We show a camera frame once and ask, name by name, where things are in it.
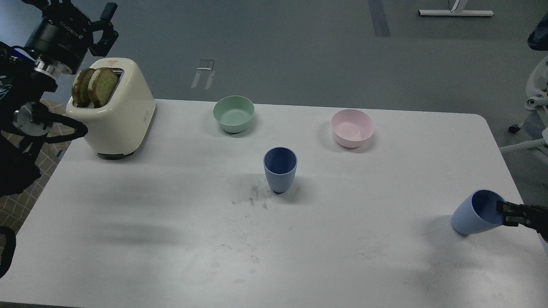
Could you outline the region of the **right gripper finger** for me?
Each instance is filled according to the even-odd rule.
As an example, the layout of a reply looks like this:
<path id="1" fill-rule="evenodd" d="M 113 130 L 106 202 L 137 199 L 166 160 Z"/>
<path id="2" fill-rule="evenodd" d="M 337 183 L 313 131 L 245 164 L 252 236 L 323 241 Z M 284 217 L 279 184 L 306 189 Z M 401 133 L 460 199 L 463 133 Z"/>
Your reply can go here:
<path id="1" fill-rule="evenodd" d="M 501 213 L 504 226 L 522 225 L 539 234 L 548 232 L 548 208 L 546 206 L 497 201 L 496 210 Z"/>

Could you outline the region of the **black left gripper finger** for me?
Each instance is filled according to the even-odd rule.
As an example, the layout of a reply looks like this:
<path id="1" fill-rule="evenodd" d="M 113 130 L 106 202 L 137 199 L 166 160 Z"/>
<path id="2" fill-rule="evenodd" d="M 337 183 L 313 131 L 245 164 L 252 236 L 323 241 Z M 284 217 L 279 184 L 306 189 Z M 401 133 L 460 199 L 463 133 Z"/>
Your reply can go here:
<path id="1" fill-rule="evenodd" d="M 89 47 L 90 53 L 93 56 L 106 57 L 115 42 L 117 41 L 118 37 L 118 32 L 114 29 L 107 29 L 102 31 L 102 37 L 99 39 L 99 41 L 93 43 Z"/>
<path id="2" fill-rule="evenodd" d="M 105 29 L 111 26 L 111 20 L 118 8 L 116 3 L 107 3 L 104 6 L 100 19 L 98 21 L 91 22 L 92 29 Z"/>

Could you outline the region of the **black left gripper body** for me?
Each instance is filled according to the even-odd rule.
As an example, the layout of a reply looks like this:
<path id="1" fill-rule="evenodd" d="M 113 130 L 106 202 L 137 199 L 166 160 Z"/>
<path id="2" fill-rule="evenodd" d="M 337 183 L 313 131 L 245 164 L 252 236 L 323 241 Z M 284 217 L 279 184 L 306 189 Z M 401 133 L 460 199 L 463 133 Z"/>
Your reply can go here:
<path id="1" fill-rule="evenodd" d="M 25 44 L 34 59 L 61 65 L 65 74 L 75 74 L 92 45 L 90 19 L 70 0 L 25 0 L 42 12 L 42 19 Z"/>

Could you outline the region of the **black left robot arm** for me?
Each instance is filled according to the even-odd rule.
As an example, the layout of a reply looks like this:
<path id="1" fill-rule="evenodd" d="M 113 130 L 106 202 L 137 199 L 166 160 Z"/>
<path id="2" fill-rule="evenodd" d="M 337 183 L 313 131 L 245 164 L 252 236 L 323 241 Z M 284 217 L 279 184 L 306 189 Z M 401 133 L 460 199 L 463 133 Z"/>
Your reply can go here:
<path id="1" fill-rule="evenodd" d="M 70 142 L 87 126 L 53 113 L 40 102 L 57 89 L 61 74 L 76 74 L 86 53 L 106 56 L 118 38 L 112 25 L 117 4 L 110 2 L 92 21 L 70 0 L 28 0 L 42 12 L 26 44 L 1 43 L 0 128 L 22 137 L 14 145 L 1 137 L 0 194 L 21 194 L 41 177 L 36 159 L 45 143 Z"/>

